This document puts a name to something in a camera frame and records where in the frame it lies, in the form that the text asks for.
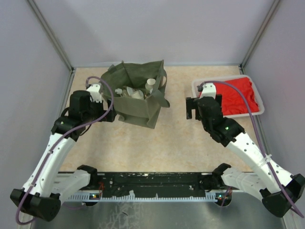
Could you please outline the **green canvas bag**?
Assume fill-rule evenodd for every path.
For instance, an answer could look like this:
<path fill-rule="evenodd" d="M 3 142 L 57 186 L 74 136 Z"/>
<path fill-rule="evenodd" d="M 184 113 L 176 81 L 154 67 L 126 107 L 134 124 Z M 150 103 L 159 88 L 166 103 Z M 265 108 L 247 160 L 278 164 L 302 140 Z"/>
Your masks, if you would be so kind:
<path fill-rule="evenodd" d="M 153 78 L 156 83 L 149 92 L 145 89 L 147 79 Z M 165 98 L 167 73 L 164 69 L 164 60 L 147 63 L 124 63 L 110 66 L 101 76 L 110 89 L 103 83 L 103 97 L 111 99 L 113 93 L 113 107 L 119 115 L 119 121 L 154 129 L 161 108 L 169 108 L 170 103 Z M 131 87 L 141 90 L 144 99 L 135 99 L 130 96 L 119 96 L 115 89 Z"/>

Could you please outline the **pale green white-capped bottle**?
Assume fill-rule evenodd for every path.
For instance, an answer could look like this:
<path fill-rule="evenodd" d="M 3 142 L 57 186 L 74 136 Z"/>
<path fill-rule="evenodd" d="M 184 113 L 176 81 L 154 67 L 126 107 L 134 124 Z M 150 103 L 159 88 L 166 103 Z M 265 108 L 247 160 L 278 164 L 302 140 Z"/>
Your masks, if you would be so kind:
<path fill-rule="evenodd" d="M 155 83 L 156 83 L 155 79 L 153 78 L 147 79 L 145 84 L 145 89 L 150 92 L 153 89 Z"/>

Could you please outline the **amber liquid bottle white cap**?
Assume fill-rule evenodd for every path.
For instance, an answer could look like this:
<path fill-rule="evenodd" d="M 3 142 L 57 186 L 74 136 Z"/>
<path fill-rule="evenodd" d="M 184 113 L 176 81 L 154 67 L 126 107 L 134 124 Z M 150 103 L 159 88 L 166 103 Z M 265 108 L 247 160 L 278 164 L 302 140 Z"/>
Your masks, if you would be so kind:
<path fill-rule="evenodd" d="M 115 89 L 115 93 L 121 97 L 128 95 L 126 89 L 121 89 L 121 88 Z"/>

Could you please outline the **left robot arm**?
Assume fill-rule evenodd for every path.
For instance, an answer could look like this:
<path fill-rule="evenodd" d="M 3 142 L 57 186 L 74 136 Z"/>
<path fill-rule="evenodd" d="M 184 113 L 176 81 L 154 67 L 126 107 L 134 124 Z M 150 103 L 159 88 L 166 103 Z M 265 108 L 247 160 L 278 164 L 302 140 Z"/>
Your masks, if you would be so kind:
<path fill-rule="evenodd" d="M 22 188 L 13 189 L 10 199 L 17 206 L 16 223 L 31 224 L 39 218 L 53 220 L 62 204 L 82 188 L 99 184 L 97 169 L 81 165 L 60 184 L 54 180 L 66 156 L 79 138 L 96 122 L 113 122 L 114 95 L 107 99 L 107 110 L 99 90 L 78 90 L 70 96 L 69 106 L 54 122 L 47 147 L 36 168 Z"/>

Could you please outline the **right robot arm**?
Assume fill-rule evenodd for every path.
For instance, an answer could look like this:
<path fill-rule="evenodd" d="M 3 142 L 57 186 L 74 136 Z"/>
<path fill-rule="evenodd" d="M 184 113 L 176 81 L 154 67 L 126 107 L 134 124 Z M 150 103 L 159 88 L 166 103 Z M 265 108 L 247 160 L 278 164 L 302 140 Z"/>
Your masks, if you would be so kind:
<path fill-rule="evenodd" d="M 279 166 L 270 155 L 263 155 L 259 147 L 234 119 L 223 116 L 220 95 L 215 98 L 186 98 L 186 118 L 201 121 L 210 137 L 238 155 L 257 175 L 253 177 L 223 163 L 214 170 L 213 184 L 219 188 L 235 187 L 262 202 L 274 216 L 282 218 L 300 199 L 305 178 L 293 175 Z"/>

